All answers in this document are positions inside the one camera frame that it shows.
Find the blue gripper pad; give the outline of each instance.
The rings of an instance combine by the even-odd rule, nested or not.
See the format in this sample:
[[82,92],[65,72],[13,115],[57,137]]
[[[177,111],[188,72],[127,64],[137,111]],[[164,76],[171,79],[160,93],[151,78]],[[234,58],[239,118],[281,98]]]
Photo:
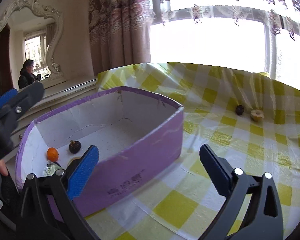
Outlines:
[[5,105],[11,98],[15,97],[18,94],[16,89],[10,89],[9,91],[5,92],[2,96],[0,96],[0,109]]
[[97,165],[99,161],[98,148],[94,145],[91,145],[81,158],[82,160],[68,179],[67,194],[71,200],[80,196],[94,167]]
[[229,197],[232,188],[231,165],[226,159],[216,156],[207,144],[201,146],[199,156],[219,195]]

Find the dresser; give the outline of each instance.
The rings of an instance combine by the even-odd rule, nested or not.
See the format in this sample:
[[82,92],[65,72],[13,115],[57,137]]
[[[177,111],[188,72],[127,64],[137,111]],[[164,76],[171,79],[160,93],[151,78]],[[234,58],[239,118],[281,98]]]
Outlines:
[[13,150],[4,157],[8,167],[12,168],[14,165],[19,143],[32,120],[60,106],[96,93],[96,81],[95,78],[80,77],[45,89],[43,99],[20,118],[17,128],[12,133]]

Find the metal rivet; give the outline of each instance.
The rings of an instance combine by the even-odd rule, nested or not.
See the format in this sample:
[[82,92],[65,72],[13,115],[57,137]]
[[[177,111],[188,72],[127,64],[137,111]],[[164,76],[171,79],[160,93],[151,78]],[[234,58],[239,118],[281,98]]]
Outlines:
[[266,173],[265,173],[265,177],[266,177],[267,179],[271,179],[271,178],[272,178],[272,175],[271,175],[271,173],[266,172]]
[[56,175],[57,176],[62,176],[63,174],[65,174],[65,170],[64,169],[59,169],[56,171]]
[[243,170],[241,170],[240,168],[235,168],[234,169],[234,173],[237,175],[242,175],[243,174]]
[[22,111],[21,106],[17,106],[17,107],[16,107],[16,113],[17,113],[17,114],[20,114],[21,111]]
[[30,173],[28,176],[27,176],[27,179],[33,179],[34,178],[34,174],[33,173]]

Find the ornate mirror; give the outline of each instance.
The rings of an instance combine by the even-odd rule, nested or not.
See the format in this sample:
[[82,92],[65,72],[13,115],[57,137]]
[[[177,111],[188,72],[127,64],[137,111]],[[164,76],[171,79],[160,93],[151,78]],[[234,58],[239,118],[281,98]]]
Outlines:
[[65,81],[53,58],[62,30],[62,13],[38,0],[14,0],[6,8],[0,19],[0,95],[19,89],[20,71],[28,59],[45,88]]

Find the black jacket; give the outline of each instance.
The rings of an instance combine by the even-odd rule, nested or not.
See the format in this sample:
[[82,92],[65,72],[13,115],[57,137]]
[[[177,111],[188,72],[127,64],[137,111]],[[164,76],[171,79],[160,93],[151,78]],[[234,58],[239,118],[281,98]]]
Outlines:
[[37,81],[37,76],[29,73],[26,69],[22,68],[20,70],[20,77],[18,80],[19,89],[25,88],[31,85],[34,81]]

